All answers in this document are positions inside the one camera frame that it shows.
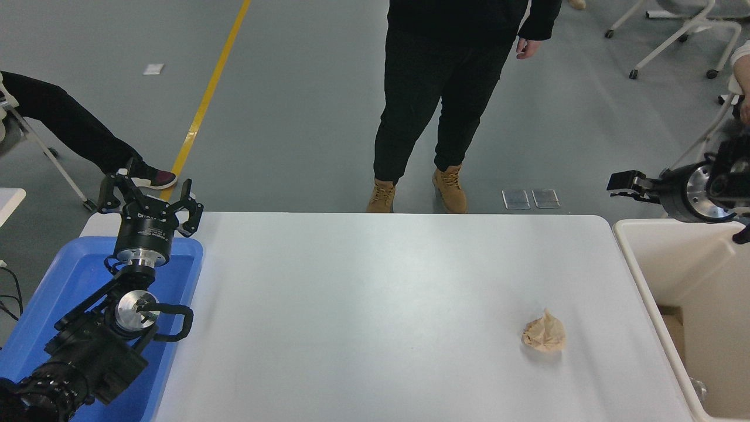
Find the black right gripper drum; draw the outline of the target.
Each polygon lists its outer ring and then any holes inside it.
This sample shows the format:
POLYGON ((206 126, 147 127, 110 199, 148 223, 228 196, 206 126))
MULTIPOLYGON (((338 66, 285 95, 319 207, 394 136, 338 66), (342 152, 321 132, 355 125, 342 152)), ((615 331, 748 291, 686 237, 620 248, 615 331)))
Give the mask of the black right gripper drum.
POLYGON ((680 222, 703 222, 688 201, 688 182, 701 165, 686 165, 660 173, 660 204, 670 218, 680 222))

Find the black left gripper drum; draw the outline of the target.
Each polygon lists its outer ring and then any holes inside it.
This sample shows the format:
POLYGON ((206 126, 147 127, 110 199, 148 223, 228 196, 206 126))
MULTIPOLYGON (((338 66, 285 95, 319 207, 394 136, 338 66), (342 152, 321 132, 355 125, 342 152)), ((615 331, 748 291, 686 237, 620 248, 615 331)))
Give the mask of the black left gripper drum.
POLYGON ((115 253, 134 249, 171 253, 176 215, 167 213, 168 207, 168 203, 159 199, 148 199, 145 205, 135 201, 126 203, 121 212, 115 253))

